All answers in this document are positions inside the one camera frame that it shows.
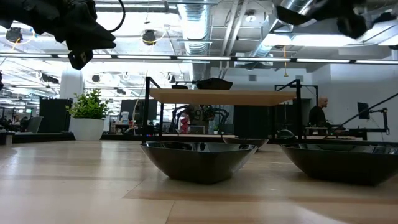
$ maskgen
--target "computer monitor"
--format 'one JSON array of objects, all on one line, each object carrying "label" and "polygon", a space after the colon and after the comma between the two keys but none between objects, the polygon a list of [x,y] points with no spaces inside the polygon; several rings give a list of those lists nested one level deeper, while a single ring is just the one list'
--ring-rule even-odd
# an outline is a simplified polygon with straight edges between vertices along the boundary
[{"label": "computer monitor", "polygon": [[[129,120],[133,120],[132,112],[137,100],[122,100],[120,113],[129,112]],[[157,100],[149,100],[148,120],[156,120],[157,115]],[[136,114],[134,120],[141,121],[144,119],[144,100],[139,100],[136,106]]]},{"label": "computer monitor", "polygon": [[[369,108],[369,105],[367,103],[359,103],[358,102],[358,113],[367,110]],[[361,113],[358,116],[359,119],[370,119],[371,115],[369,114],[369,110],[367,110],[366,112]]]}]

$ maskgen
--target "wall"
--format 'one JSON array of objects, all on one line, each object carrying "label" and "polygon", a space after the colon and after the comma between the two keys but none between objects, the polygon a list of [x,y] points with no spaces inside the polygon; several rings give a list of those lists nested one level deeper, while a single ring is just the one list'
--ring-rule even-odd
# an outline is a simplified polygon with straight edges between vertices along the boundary
[{"label": "wall", "polygon": [[[217,77],[219,74],[218,68],[211,68],[211,77]],[[280,69],[255,69],[247,71],[243,68],[230,68],[226,75],[225,80],[233,82],[232,90],[274,90],[274,85],[285,85],[288,82],[296,79],[296,75],[303,75],[304,85],[312,84],[312,74],[307,73],[305,69],[293,68],[287,69],[289,77],[284,77],[285,70]],[[248,75],[257,75],[256,82],[250,82]],[[284,91],[295,91],[293,88],[286,88]],[[302,89],[302,98],[313,98],[311,91],[306,88]]]},{"label": "wall", "polygon": [[[329,98],[325,110],[326,118],[334,124],[340,124],[358,113],[357,102],[369,103],[372,106],[397,92],[398,67],[388,65],[326,65],[313,72],[312,80],[319,85],[320,95]],[[374,108],[388,108],[388,124],[391,135],[369,133],[373,141],[398,141],[398,98]],[[380,128],[383,127],[381,113],[371,114],[373,119],[354,119],[346,128]]]}]

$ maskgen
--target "black bowl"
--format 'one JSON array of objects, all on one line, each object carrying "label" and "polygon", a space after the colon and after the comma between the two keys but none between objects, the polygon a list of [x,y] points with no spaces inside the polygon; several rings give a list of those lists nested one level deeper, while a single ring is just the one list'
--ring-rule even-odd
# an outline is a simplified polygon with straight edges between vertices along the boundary
[{"label": "black bowl", "polygon": [[240,138],[223,138],[226,144],[251,144],[258,148],[267,144],[268,139],[240,139]]},{"label": "black bowl", "polygon": [[398,149],[382,146],[286,144],[282,149],[308,176],[377,185],[398,172]]},{"label": "black bowl", "polygon": [[257,150],[254,145],[197,142],[151,142],[141,148],[171,179],[200,184],[230,178]]}]

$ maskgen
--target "black cable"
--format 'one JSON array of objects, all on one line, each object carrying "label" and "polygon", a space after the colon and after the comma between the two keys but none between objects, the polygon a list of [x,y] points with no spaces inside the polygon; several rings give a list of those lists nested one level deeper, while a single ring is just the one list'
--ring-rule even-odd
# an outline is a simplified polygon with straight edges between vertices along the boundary
[{"label": "black cable", "polygon": [[[393,99],[393,98],[396,97],[396,96],[398,96],[398,93],[396,93],[396,94],[394,94],[394,95],[388,97],[387,99],[385,99],[385,100],[383,100],[383,101],[381,101],[381,102],[379,102],[379,103],[376,103],[375,105],[369,107],[368,109],[362,110],[361,112],[359,112],[358,114],[356,114],[356,115],[353,116],[352,118],[350,118],[350,119],[348,119],[347,121],[345,121],[343,124],[339,125],[337,128],[335,128],[335,130],[338,130],[339,128],[343,127],[346,123],[348,123],[348,122],[354,120],[354,119],[355,119],[356,117],[358,117],[359,115],[361,115],[361,114],[363,114],[363,113],[365,113],[365,112],[367,112],[367,111],[369,111],[369,110],[371,110],[371,109],[373,109],[373,108],[379,106],[380,104],[383,104],[383,103],[385,103],[385,102],[387,102],[387,101]],[[331,135],[335,132],[335,130],[332,131],[331,133],[327,134],[327,135],[324,137],[324,139],[327,138],[328,136],[331,136]]]},{"label": "black cable", "polygon": [[305,86],[305,88],[307,88],[307,90],[308,90],[310,93],[312,93],[313,96],[317,97],[317,96],[309,89],[309,87]]},{"label": "black cable", "polygon": [[120,27],[122,27],[124,19],[126,18],[126,9],[124,8],[124,4],[122,2],[122,0],[119,0],[120,6],[122,7],[122,11],[123,11],[123,16],[122,16],[122,20],[120,21],[119,25],[116,26],[114,29],[112,30],[108,30],[108,32],[115,32],[118,29],[120,29]]},{"label": "black cable", "polygon": [[[376,124],[376,126],[379,128],[379,129],[381,129],[380,128],[380,125],[372,118],[372,116],[370,117],[371,118],[371,120],[373,121],[373,123],[375,123]],[[383,136],[383,133],[380,133],[380,135],[381,135],[381,140],[384,142],[384,136]]]}]

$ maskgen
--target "wooden shelf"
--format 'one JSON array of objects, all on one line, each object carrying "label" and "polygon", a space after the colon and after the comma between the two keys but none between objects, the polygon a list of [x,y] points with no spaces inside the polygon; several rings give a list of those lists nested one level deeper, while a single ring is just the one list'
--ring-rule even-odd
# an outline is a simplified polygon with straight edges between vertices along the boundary
[{"label": "wooden shelf", "polygon": [[296,97],[295,92],[267,90],[173,90],[151,88],[161,103],[274,106]]}]

